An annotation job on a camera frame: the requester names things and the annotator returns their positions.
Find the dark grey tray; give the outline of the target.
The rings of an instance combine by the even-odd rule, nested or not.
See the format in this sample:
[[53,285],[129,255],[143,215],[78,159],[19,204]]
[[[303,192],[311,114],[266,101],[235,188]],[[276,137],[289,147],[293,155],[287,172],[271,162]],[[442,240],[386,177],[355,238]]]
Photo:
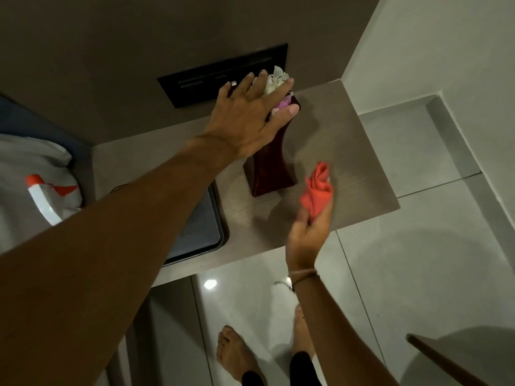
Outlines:
[[214,181],[177,235],[163,266],[213,252],[225,244],[228,234],[222,222],[219,205],[218,190]]

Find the person's right hand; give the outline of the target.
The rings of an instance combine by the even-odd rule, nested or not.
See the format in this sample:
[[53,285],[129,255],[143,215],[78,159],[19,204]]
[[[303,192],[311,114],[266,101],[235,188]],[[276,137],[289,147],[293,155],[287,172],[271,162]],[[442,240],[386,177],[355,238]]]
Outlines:
[[295,230],[295,221],[288,235],[285,259],[290,275],[313,270],[316,258],[330,233],[333,198],[307,230]]

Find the dark red tall vase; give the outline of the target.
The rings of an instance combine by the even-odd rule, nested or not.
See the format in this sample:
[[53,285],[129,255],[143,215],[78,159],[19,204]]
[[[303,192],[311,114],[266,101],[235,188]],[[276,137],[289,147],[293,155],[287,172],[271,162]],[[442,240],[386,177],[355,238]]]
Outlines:
[[243,164],[250,194],[257,198],[297,184],[293,165],[283,154],[283,141],[290,121],[275,135],[272,142],[247,158]]

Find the brown wooden furniture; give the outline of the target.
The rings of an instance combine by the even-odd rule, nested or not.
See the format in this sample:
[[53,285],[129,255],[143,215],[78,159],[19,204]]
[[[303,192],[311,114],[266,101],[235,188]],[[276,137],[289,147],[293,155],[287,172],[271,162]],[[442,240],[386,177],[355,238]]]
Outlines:
[[401,386],[515,386],[515,329],[477,326],[406,340],[417,352]]

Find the blue cushion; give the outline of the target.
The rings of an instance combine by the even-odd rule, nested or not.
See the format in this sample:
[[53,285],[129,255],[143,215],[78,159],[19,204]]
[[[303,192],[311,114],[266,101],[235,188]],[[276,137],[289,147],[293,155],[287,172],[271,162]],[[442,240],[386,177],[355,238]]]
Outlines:
[[0,134],[54,142],[66,148],[76,160],[92,156],[91,146],[3,95],[0,95]]

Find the person's right forearm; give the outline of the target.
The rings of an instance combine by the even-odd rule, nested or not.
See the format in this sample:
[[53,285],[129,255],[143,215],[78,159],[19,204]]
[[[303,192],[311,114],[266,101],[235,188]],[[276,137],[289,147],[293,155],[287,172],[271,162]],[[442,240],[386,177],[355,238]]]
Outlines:
[[289,277],[328,386],[399,386],[359,337],[316,269]]

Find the white orange spray bottle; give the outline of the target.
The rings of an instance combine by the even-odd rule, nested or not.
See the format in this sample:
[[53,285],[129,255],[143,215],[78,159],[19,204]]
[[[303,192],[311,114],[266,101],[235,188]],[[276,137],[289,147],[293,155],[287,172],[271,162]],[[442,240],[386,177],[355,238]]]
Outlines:
[[47,182],[41,175],[33,174],[25,181],[35,206],[53,227],[81,212],[82,194],[73,175]]

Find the person's foot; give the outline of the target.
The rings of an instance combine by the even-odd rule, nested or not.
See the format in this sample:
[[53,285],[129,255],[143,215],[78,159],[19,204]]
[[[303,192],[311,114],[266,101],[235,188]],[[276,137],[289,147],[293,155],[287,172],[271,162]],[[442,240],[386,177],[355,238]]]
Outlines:
[[304,317],[300,304],[295,308],[293,319],[292,356],[298,353],[307,354],[310,357],[310,360],[313,360],[316,355],[316,350],[308,330],[306,318]]
[[229,325],[218,334],[216,359],[241,386],[268,386],[254,353]]

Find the person's left foot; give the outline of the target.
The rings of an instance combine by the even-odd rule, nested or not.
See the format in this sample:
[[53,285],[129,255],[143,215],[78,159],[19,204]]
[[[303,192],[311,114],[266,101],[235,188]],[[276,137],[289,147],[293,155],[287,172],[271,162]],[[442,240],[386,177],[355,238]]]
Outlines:
[[229,325],[218,334],[216,359],[241,386],[268,386],[254,353]]

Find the black trousers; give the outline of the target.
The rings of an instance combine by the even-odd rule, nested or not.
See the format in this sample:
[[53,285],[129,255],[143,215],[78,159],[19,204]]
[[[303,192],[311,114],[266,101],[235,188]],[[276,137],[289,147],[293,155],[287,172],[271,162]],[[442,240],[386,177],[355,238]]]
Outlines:
[[[289,381],[289,386],[322,386],[308,352],[299,351],[291,358]],[[241,385],[265,386],[265,382],[256,371],[249,370],[243,374]]]

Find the black wall switch panel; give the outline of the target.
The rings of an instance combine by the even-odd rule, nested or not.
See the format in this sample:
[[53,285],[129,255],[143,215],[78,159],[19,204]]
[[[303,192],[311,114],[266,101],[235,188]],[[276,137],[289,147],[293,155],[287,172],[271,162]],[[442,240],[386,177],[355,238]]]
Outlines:
[[274,67],[286,66],[288,44],[260,50],[247,55],[199,66],[158,77],[157,81],[176,109],[203,103],[217,97],[226,82],[238,85],[249,73],[255,77],[262,70],[272,74]]

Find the person's left forearm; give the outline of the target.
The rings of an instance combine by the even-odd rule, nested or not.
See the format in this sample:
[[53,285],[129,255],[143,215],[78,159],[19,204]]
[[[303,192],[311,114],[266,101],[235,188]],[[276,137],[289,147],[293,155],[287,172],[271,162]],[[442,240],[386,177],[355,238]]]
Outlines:
[[248,142],[206,133],[0,256],[0,386],[93,386],[178,233]]

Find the person's left hand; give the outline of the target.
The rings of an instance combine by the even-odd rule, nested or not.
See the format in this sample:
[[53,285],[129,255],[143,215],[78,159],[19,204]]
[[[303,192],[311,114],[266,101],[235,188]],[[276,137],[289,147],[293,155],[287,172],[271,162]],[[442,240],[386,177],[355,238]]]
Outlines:
[[232,159],[249,157],[273,141],[286,124],[269,123],[271,110],[292,90],[294,78],[290,77],[277,90],[267,96],[251,98],[254,74],[249,73],[241,82],[232,85],[230,106],[217,106],[217,100],[202,141],[224,146]]

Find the person's right foot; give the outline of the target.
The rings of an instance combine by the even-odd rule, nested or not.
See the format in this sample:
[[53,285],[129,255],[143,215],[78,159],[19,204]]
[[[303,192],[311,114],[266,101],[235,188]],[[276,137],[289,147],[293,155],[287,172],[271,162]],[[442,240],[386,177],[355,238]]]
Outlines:
[[313,360],[316,355],[316,350],[308,330],[306,318],[304,317],[300,304],[295,308],[293,319],[292,356],[298,353],[307,354],[310,357],[310,360]]

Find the white and pink flowers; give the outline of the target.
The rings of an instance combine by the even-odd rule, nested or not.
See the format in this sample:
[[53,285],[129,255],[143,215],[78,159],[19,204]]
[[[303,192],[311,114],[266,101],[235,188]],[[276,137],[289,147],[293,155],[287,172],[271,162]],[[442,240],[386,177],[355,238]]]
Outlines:
[[[290,78],[289,74],[284,72],[282,68],[279,66],[274,67],[274,71],[267,76],[267,83],[263,90],[263,96],[267,96],[271,94],[273,91],[277,90],[284,82],[286,82]],[[293,92],[290,90],[288,94],[281,100],[279,104],[277,104],[269,113],[268,118],[274,116],[274,114],[280,109],[286,108],[290,104],[293,103]]]

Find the red cleaning cloth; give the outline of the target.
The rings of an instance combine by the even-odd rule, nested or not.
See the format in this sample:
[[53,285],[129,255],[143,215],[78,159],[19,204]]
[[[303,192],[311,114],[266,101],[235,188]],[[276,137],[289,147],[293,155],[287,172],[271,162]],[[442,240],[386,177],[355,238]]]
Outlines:
[[300,196],[300,204],[308,211],[311,224],[324,210],[333,197],[330,168],[326,162],[318,162],[310,177],[306,178],[306,189]]

